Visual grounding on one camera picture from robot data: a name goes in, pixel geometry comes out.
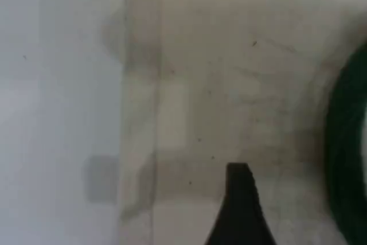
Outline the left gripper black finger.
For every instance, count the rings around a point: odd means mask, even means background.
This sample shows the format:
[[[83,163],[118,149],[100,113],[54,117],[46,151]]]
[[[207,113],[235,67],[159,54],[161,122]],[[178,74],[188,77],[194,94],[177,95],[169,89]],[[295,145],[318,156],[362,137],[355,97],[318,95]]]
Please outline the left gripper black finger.
[[[206,244],[275,244],[246,163],[226,167],[224,199]]]

